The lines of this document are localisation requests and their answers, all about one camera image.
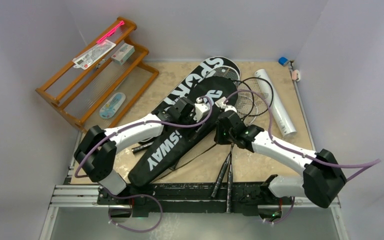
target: blue object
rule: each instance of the blue object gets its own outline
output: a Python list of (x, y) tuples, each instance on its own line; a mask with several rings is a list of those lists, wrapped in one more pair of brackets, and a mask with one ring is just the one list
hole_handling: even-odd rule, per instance
[(279, 64), (282, 66), (286, 66), (289, 63), (289, 60), (286, 57), (281, 57), (278, 60)]

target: shuttlecock tube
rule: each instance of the shuttlecock tube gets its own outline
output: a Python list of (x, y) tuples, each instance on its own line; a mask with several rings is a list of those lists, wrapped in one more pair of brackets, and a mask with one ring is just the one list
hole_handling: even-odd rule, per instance
[[(277, 123), (277, 126), (280, 129), (280, 132), (282, 133), (282, 136), (285, 138), (293, 135), (297, 132), (295, 129), (294, 124), (291, 121), (291, 118), (289, 117), (288, 113), (286, 112), (286, 109), (284, 105), (282, 104), (281, 99), (279, 98), (278, 93), (276, 92), (275, 86), (273, 86), (272, 81), (270, 80), (269, 76), (267, 75), (266, 70), (260, 69), (254, 73), (254, 76), (257, 78), (262, 78), (267, 80), (273, 87), (273, 103), (271, 104), (271, 111), (273, 112), (274, 120)], [(270, 88), (265, 84), (263, 81), (258, 81), (258, 86), (261, 89), (263, 93), (269, 93)]]

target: wooden floor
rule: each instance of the wooden floor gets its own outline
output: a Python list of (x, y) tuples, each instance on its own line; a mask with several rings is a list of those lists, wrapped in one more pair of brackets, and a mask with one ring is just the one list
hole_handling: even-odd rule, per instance
[[(306, 128), (303, 114), (301, 112), (298, 97), (291, 80), (291, 75), (287, 67), (282, 67), (277, 62), (236, 62), (241, 70), (241, 79), (253, 77), (254, 72), (265, 69), (283, 105), (288, 112), (297, 133), (288, 139), (287, 142), (301, 148), (311, 149), (311, 141)], [(119, 122), (119, 125), (127, 124), (138, 120), (150, 113), (161, 100), (179, 83), (199, 62), (151, 62), (149, 65), (160, 71), (157, 79), (146, 90), (133, 108)], [(132, 79), (122, 83), (119, 92), (128, 94), (129, 89), (137, 88), (137, 81)], [(269, 114), (264, 113), (257, 117), (253, 123), (262, 128), (269, 126)], [(278, 138), (282, 138), (278, 126), (275, 122), (272, 125), (272, 133)], [(214, 144), (214, 132), (210, 133), (179, 161), (178, 166), (195, 158), (204, 152), (209, 146)], [(176, 170), (167, 177), (161, 178), (156, 183), (185, 183), (185, 182), (214, 182), (219, 174), (220, 167), (225, 161), (229, 152), (229, 145), (217, 145), (208, 152), (197, 157), (187, 166)], [(115, 158), (114, 169), (128, 181), (127, 175), (142, 153), (132, 154), (131, 147), (122, 150)], [(264, 181), (272, 174), (283, 176), (297, 175), (292, 169), (277, 161), (247, 150), (237, 147), (233, 150), (233, 175), (235, 182)], [(88, 178), (73, 178), (71, 184), (91, 184)]]

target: black handle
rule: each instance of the black handle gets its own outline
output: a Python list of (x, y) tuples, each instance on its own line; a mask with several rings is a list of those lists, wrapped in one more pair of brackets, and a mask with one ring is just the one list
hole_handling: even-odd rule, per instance
[(215, 181), (214, 190), (212, 191), (211, 197), (215, 198), (217, 195), (217, 191), (220, 188), (220, 185), (222, 184), (223, 178), (225, 177), (226, 171), (229, 166), (231, 154), (229, 153), (226, 157), (226, 160), (224, 160), (223, 165), (221, 166), (220, 172), (218, 173), (217, 180)]
[(233, 186), (233, 169), (232, 169), (232, 159), (230, 159), (229, 172), (227, 173), (226, 213), (230, 213), (232, 211), (232, 186)]
[(137, 153), (139, 153), (142, 150), (148, 149), (152, 145), (152, 143), (153, 143), (153, 141), (152, 142), (148, 142), (148, 143), (143, 144), (143, 145), (140, 145), (140, 146), (137, 146), (137, 147), (134, 147), (134, 148), (131, 149), (131, 152), (133, 154), (137, 154)]

